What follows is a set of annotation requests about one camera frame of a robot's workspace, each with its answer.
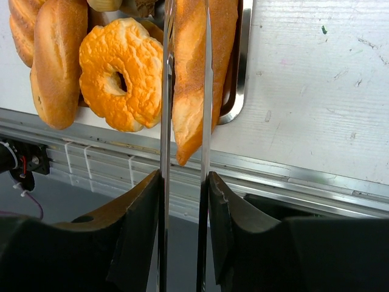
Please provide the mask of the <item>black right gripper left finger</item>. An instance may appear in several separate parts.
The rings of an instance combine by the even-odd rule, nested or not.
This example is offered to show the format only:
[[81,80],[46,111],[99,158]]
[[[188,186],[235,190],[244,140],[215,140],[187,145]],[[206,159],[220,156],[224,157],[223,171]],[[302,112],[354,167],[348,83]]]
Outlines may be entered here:
[[2,291],[145,291],[159,171],[73,221],[1,218]]

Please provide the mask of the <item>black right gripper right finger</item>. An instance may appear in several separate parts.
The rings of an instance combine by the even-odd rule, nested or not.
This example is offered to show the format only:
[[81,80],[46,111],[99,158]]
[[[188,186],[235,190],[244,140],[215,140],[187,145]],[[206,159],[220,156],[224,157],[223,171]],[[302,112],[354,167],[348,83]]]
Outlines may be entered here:
[[210,231],[222,291],[387,291],[388,220],[277,220],[210,174]]

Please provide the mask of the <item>metal tongs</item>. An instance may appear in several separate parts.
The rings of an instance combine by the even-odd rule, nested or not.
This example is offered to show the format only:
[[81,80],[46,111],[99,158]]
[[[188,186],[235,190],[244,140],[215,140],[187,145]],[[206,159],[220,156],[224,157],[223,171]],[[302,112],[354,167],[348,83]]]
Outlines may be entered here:
[[[171,110],[173,106],[173,1],[165,1],[164,53],[162,70],[162,116],[160,123],[160,172],[161,193],[159,195],[158,227],[158,283],[157,291],[167,290],[168,217],[170,195],[170,143]],[[204,70],[204,109],[201,150],[201,192],[198,223],[198,255],[196,291],[206,290],[207,266],[207,222],[210,172],[210,138],[212,133],[213,109],[213,68],[212,68],[212,28],[209,2],[205,1],[206,47]]]

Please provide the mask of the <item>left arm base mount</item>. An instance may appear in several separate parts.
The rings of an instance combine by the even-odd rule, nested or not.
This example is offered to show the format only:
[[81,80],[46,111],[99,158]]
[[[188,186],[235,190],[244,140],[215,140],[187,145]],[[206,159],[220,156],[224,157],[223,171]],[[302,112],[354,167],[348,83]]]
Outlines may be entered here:
[[50,173],[46,146],[32,142],[23,142],[1,138],[1,173],[8,172],[22,187],[32,191],[35,188],[34,173]]

